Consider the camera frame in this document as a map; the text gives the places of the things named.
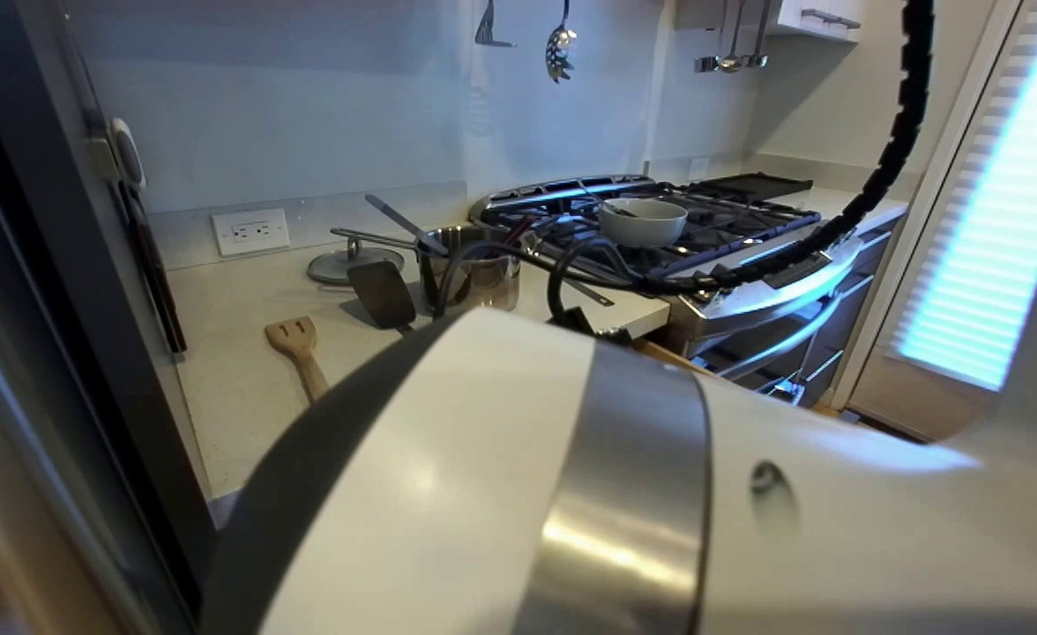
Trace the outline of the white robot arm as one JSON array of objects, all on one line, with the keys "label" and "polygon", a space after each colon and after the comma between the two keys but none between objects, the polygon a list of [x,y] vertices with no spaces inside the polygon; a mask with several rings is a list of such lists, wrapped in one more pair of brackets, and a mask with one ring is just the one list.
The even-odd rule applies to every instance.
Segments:
[{"label": "white robot arm", "polygon": [[1037,309],[941,446],[444,319],[258,463],[199,635],[1037,635]]}]

